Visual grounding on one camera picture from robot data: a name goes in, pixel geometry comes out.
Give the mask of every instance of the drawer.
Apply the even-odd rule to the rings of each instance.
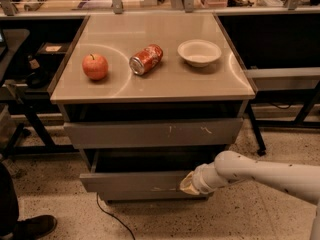
[[[102,149],[96,151],[91,173],[81,174],[80,180],[88,192],[99,193],[105,201],[192,198],[180,191],[180,182],[224,149],[223,145]]]
[[[77,149],[232,144],[242,118],[65,123]]]

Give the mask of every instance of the bowl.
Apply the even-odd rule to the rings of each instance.
[[[200,39],[183,42],[178,47],[179,55],[193,67],[205,67],[221,57],[216,44]]]

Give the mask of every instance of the black shoe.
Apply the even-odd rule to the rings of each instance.
[[[51,233],[56,226],[57,220],[51,215],[41,215],[24,221],[18,221],[13,231],[13,239],[38,239]]]

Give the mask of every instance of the apple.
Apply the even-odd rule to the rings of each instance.
[[[106,77],[108,68],[107,59],[98,53],[88,54],[82,60],[83,72],[91,80],[101,80]]]

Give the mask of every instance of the speckled floor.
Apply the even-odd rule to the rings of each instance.
[[[48,127],[58,143],[67,143],[61,127]],[[256,155],[251,124],[245,121],[230,149],[250,158],[320,165],[319,130],[262,132],[267,155]],[[36,143],[32,136],[29,143]],[[26,155],[16,159],[26,175],[14,179],[21,219],[52,214],[56,230],[44,239],[132,239],[118,221],[103,213],[95,193],[87,193],[79,175],[88,172],[79,154]],[[255,182],[219,189],[207,201],[100,201],[120,218],[135,238],[189,240],[307,240],[316,207]]]

